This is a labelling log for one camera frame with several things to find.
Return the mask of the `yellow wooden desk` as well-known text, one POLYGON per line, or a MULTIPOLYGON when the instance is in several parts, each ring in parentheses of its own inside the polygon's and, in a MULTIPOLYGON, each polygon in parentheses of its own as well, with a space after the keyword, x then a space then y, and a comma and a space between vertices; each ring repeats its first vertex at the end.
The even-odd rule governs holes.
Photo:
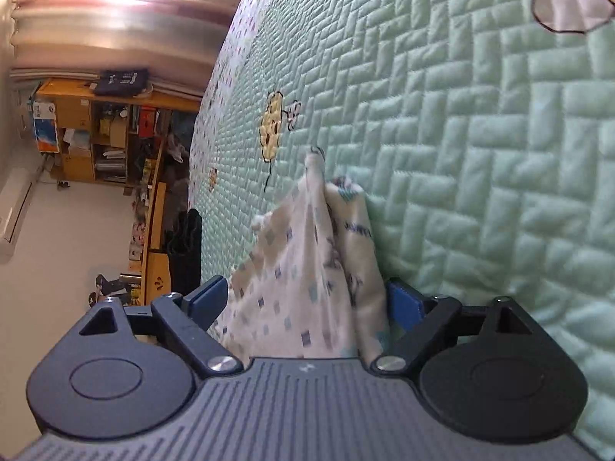
POLYGON ((163 180, 166 143, 157 138, 153 148, 155 159, 147 159, 144 167, 145 223, 139 237, 143 238, 141 257, 129 260, 129 273, 136 276, 132 283, 132 305, 147 305, 160 295, 171 292, 169 258, 163 252, 164 215, 167 183, 163 180))

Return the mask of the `cartoon boy poster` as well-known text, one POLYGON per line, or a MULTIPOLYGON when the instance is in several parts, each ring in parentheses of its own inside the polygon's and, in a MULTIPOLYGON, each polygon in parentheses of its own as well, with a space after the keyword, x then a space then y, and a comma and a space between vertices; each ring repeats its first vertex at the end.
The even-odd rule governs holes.
POLYGON ((116 298, 123 306, 141 305, 141 276, 138 274, 121 274, 115 280, 108 280, 99 274, 95 280, 95 290, 90 293, 88 303, 93 307, 97 303, 116 298))

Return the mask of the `pink curtain left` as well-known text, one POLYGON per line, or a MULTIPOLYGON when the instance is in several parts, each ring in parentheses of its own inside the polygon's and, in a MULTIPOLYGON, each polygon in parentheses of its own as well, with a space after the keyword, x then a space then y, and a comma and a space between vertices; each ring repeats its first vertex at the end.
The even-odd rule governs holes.
POLYGON ((16 0, 13 67, 146 70, 165 90, 200 97, 235 11, 203 0, 16 0))

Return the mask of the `green quilted bee bedspread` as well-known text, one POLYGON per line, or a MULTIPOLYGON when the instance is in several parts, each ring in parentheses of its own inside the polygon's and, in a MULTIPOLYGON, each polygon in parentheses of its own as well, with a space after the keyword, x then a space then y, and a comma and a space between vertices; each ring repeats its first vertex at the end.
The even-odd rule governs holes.
POLYGON ((192 141, 205 276, 314 147, 363 188, 383 275, 548 330, 612 459, 614 0, 241 0, 192 141))

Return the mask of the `wooden bookshelf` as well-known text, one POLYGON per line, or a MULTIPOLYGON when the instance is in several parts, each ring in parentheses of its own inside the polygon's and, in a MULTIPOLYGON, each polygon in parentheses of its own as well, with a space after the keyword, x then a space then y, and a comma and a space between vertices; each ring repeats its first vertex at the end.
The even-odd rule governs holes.
POLYGON ((53 157, 57 180, 133 186, 166 142, 174 113, 194 113, 199 100, 151 92, 97 96, 83 80, 42 82, 31 110, 38 151, 53 157))

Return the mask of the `white air conditioner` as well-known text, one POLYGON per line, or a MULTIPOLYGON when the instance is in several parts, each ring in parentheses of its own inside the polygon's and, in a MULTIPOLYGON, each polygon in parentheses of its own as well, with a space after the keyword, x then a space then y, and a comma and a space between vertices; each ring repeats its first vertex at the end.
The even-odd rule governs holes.
POLYGON ((33 185, 33 173, 16 167, 1 188, 1 257, 10 257, 15 251, 33 185))

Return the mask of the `black folded garment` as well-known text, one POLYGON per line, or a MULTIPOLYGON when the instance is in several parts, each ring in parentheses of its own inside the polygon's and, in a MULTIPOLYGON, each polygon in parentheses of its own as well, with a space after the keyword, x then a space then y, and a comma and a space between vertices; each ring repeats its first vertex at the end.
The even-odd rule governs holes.
POLYGON ((188 295, 201 284, 202 219, 197 209, 180 211, 165 233, 171 291, 188 295))

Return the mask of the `white letter-print shirt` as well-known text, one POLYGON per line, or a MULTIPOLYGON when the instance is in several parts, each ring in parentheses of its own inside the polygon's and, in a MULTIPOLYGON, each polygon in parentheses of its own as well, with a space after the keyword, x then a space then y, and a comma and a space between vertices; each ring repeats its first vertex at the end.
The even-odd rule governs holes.
POLYGON ((252 222, 256 242, 231 272, 214 330, 244 364, 255 357, 361 358, 390 329, 363 189, 328 181, 320 150, 279 205, 252 222))

